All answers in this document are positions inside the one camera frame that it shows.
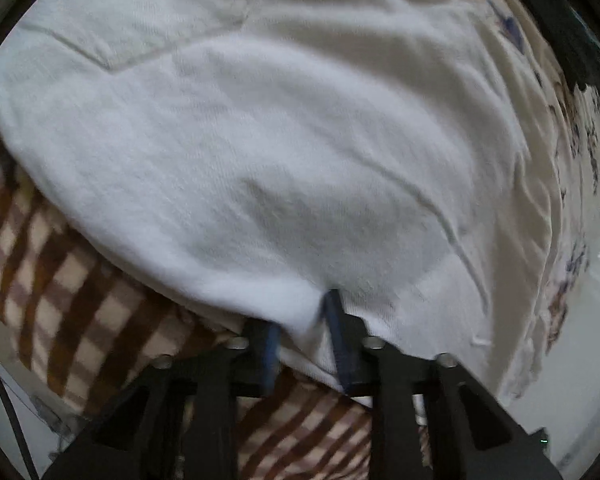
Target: brown checkered cloth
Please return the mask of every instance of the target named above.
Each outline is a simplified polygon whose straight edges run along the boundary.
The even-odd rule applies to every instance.
[[[112,266],[1,141],[0,320],[22,363],[87,416],[153,357],[230,336]],[[238,404],[241,479],[366,478],[370,413],[354,400],[285,368],[270,397]]]

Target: white towel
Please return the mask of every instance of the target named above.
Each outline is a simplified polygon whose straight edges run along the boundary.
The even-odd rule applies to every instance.
[[[103,253],[333,384],[321,295],[501,398],[544,348],[556,131],[478,0],[39,0],[0,131]]]

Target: bed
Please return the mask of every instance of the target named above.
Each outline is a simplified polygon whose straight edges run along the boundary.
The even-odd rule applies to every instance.
[[[600,95],[588,85],[569,90],[573,84],[518,0],[470,1],[488,10],[510,55],[532,70],[557,132],[548,156],[559,189],[559,236],[531,309],[535,348],[517,362],[523,369],[511,384],[494,388],[510,399],[540,373],[588,266],[600,214]],[[196,313],[203,305],[189,299],[185,307],[157,292],[154,280],[112,264],[116,258],[75,227],[80,219],[68,219],[34,181],[0,131],[0,320],[22,363],[73,410],[97,413],[158,355],[194,355],[231,336],[229,323]],[[241,404],[243,478],[365,475],[370,413],[318,379],[284,368],[271,397]]]

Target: dark fabric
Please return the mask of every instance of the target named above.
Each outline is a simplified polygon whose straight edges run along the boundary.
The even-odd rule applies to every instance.
[[[564,70],[570,89],[589,84],[600,94],[600,42],[568,0],[521,0]]]

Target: metal bolt head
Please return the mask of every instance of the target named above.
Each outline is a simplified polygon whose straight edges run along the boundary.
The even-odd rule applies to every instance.
[[[436,361],[438,361],[438,364],[443,368],[454,368],[458,366],[458,361],[452,354],[440,354],[436,357]]]
[[[168,370],[173,365],[173,357],[168,354],[158,355],[151,361],[151,366],[158,370]]]
[[[232,337],[227,342],[224,343],[230,350],[244,350],[249,347],[249,340],[245,337]]]
[[[374,335],[370,335],[362,340],[362,345],[368,350],[379,350],[384,346],[384,340]]]

